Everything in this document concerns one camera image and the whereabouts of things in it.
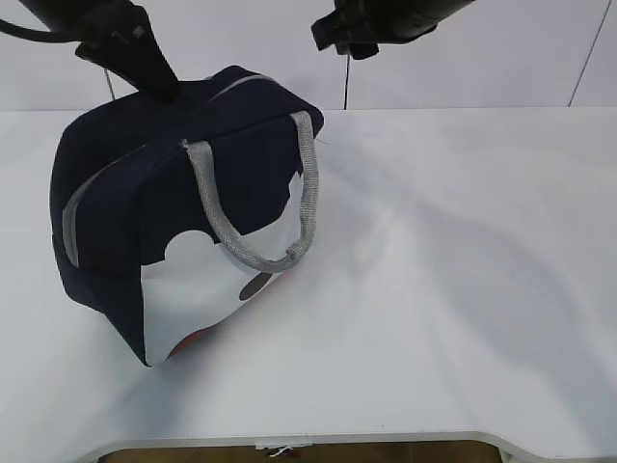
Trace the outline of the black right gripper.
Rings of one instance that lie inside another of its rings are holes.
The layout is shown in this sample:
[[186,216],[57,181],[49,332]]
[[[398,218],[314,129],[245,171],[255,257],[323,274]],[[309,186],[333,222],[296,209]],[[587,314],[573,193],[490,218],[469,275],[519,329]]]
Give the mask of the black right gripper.
[[348,0],[316,20],[311,32],[318,50],[368,59],[381,44],[407,44],[434,32],[471,0]]

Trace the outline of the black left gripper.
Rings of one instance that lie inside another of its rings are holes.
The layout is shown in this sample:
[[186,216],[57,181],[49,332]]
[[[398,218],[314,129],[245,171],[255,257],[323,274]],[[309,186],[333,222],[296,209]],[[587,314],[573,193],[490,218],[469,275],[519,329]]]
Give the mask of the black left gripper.
[[39,1],[38,19],[55,33],[74,33],[75,55],[105,66],[138,91],[169,102],[180,83],[145,10],[130,1]]

